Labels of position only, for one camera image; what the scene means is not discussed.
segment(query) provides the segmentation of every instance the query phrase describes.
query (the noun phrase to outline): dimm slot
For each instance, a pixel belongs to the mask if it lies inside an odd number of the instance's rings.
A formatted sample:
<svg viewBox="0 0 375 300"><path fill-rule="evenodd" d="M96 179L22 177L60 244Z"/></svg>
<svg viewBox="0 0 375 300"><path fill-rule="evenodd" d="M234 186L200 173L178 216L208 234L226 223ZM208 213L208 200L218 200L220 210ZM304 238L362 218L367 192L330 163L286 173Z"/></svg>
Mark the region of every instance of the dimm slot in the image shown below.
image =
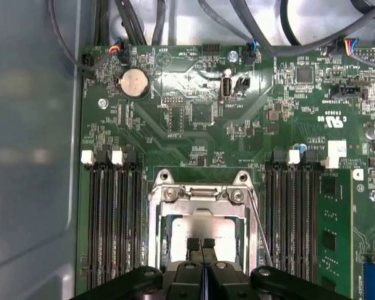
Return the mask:
<svg viewBox="0 0 375 300"><path fill-rule="evenodd" d="M132 172L131 186L132 219L131 219L131 266L138 268L141 265L141 174Z"/></svg>
<svg viewBox="0 0 375 300"><path fill-rule="evenodd" d="M96 272L98 266L98 191L99 191L99 174L97 170L90 171L90 191L89 191L89 236L87 261L89 272L87 273L87 289L96 286Z"/></svg>
<svg viewBox="0 0 375 300"><path fill-rule="evenodd" d="M282 249L282 257L281 257L281 270L284 272L288 272L288 262L287 262L287 257L289 255L289 247L288 247L288 236L289 232L287 229L287 217L288 217L288 172L287 171L282 171L282 180L281 180L281 185L282 185L282 208L280 210L281 212L281 249Z"/></svg>
<svg viewBox="0 0 375 300"><path fill-rule="evenodd" d="M275 266L277 268L281 268L281 206L282 206L282 172L281 171L273 171L274 176L273 176L273 183L272 183L272 188L273 188L273 197L272 197L272 207L273 207L273 239L272 243L274 245L275 249Z"/></svg>
<svg viewBox="0 0 375 300"><path fill-rule="evenodd" d="M266 188L264 194L265 200L265 213L266 213L266 237L267 237L267 245L269 248L269 253L272 257L272 261L275 264L275 248L272 244L273 236L274 236L274 228L273 228L273 171L267 171L267 179L266 179Z"/></svg>
<svg viewBox="0 0 375 300"><path fill-rule="evenodd" d="M303 236L303 199L302 199L302 183L303 183L303 172L295 171L294 181L294 265L295 275L299 278L303 278L303 262L305 260L302 245L304 244L305 236Z"/></svg>
<svg viewBox="0 0 375 300"><path fill-rule="evenodd" d="M117 275L126 273L126 244L127 230L127 203L128 203L128 174L118 171L118 199L117 199Z"/></svg>
<svg viewBox="0 0 375 300"><path fill-rule="evenodd" d="M104 282L111 280L111 271L112 271L112 246L113 246L113 189L114 189L114 171L108 170L107 171L107 193L106 193L106 204L105 207L106 211L106 223L104 223L106 227L106 235L104 244L105 252L104 252Z"/></svg>
<svg viewBox="0 0 375 300"><path fill-rule="evenodd" d="M318 196L319 196L319 174L309 173L309 268L310 281L317 283L318 276Z"/></svg>

